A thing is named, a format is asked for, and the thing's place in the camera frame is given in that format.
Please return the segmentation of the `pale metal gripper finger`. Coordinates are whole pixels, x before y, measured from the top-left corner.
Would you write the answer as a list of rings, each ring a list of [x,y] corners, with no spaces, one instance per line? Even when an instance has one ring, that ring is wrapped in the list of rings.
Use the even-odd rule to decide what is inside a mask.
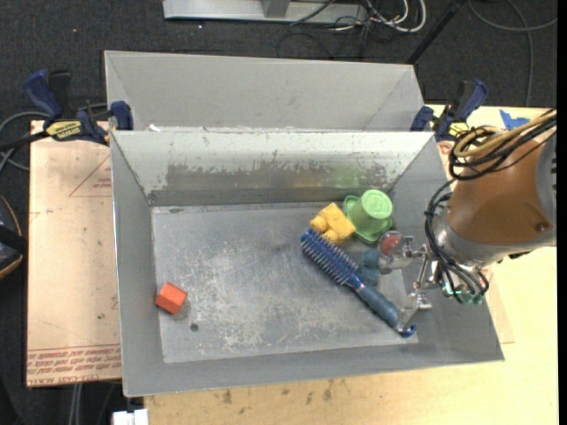
[[[417,329],[417,325],[414,323],[415,315],[431,308],[431,301],[424,293],[413,292],[409,294],[399,310],[396,331],[399,334],[414,334]]]
[[[428,244],[416,243],[413,236],[403,236],[401,241],[401,256],[403,259],[427,259]]]

